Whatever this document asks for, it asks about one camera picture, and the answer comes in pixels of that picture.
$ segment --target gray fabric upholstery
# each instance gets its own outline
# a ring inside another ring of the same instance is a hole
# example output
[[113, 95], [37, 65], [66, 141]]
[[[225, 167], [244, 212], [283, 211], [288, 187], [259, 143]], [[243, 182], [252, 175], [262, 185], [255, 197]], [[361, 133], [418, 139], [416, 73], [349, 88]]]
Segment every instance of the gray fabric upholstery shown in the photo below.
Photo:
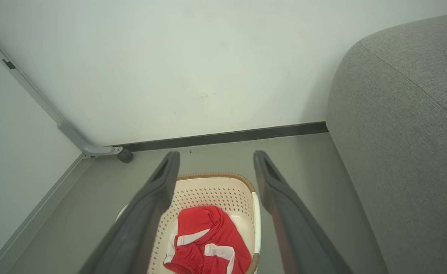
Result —
[[447, 273], [447, 16], [355, 44], [326, 122], [389, 273]]

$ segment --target metal frame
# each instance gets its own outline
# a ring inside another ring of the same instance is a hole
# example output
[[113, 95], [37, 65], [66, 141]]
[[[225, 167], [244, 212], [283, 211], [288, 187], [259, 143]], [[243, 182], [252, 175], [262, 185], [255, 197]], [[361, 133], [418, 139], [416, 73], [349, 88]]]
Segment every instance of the metal frame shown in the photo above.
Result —
[[65, 120], [58, 111], [48, 102], [37, 88], [27, 79], [20, 69], [12, 62], [10, 57], [0, 48], [0, 63], [7, 69], [17, 82], [29, 93], [29, 95], [44, 109], [44, 111], [56, 122], [58, 129], [63, 132], [73, 144], [75, 144], [86, 156], [116, 155], [122, 151], [122, 147], [104, 147], [90, 144], [80, 133]]

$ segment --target gray floor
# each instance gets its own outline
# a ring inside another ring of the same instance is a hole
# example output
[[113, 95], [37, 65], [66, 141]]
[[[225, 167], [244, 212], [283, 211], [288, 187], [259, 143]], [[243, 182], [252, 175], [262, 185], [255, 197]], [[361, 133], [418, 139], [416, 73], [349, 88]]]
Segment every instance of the gray floor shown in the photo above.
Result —
[[[178, 149], [180, 174], [235, 172], [255, 182], [255, 150], [269, 154], [355, 273], [384, 272], [370, 227], [328, 133]], [[130, 164], [115, 157], [93, 160], [9, 273], [75, 274], [168, 151], [135, 153]], [[283, 273], [271, 216], [263, 208], [261, 213], [258, 272]]]

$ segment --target baseboard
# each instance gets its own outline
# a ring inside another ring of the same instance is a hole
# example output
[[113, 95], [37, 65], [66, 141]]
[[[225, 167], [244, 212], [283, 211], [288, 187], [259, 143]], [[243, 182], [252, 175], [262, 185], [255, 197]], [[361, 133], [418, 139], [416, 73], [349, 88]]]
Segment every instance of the baseboard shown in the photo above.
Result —
[[316, 134], [328, 132], [325, 122], [306, 123], [279, 127], [260, 128], [218, 134], [182, 137], [175, 139], [156, 140], [131, 144], [114, 145], [124, 147], [129, 151], [145, 151], [164, 148], [180, 148], [220, 143], [242, 142], [257, 139], [268, 139], [294, 135]]
[[83, 156], [84, 154], [81, 154], [72, 163], [2, 247], [0, 274], [9, 271], [63, 197], [93, 162], [91, 159], [82, 161]]

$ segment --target black wheel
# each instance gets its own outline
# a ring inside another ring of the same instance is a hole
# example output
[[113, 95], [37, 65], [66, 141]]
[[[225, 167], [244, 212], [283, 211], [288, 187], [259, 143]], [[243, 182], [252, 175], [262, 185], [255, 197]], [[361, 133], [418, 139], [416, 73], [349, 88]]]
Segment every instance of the black wheel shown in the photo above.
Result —
[[127, 149], [123, 149], [119, 154], [117, 154], [117, 158], [124, 163], [130, 163], [133, 159], [133, 154]]

